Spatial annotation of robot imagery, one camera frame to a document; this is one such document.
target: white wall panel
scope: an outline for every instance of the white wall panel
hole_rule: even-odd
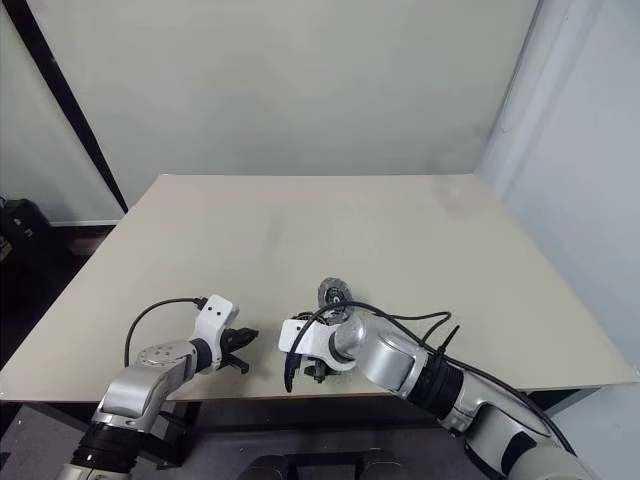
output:
[[[539,84],[548,91],[532,95],[530,108],[543,112],[538,125],[531,128],[525,115],[514,126],[516,130],[524,126],[527,135],[494,132],[479,173],[498,193],[506,194],[516,217],[637,368],[640,3],[572,3],[585,7],[582,20],[590,27],[588,35],[575,37],[580,47],[573,50],[575,58],[564,59],[573,69],[555,86]],[[569,10],[568,24],[576,11]],[[546,68],[564,67],[552,62]],[[535,104],[543,98],[547,105]],[[500,181],[501,168],[510,172],[506,182]],[[601,478],[631,480],[638,476],[639,404],[639,386],[608,388],[561,412],[557,420]]]
[[[31,0],[125,198],[160,173],[471,172],[532,0]]]
[[[50,221],[123,213],[50,93],[4,7],[0,11],[0,192],[35,201]]]

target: wall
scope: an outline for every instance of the wall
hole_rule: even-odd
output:
[[[0,192],[34,200],[51,221],[117,220],[122,210],[0,11]]]
[[[532,0],[30,0],[121,190],[471,172]]]
[[[538,78],[536,87],[514,92],[526,109],[510,128],[504,116],[498,121],[478,173],[637,368],[640,3],[574,0],[551,17],[561,20],[555,43],[534,41],[530,51],[545,60],[521,71]],[[630,480],[638,474],[638,405],[640,387],[606,388],[556,419],[603,479]]]

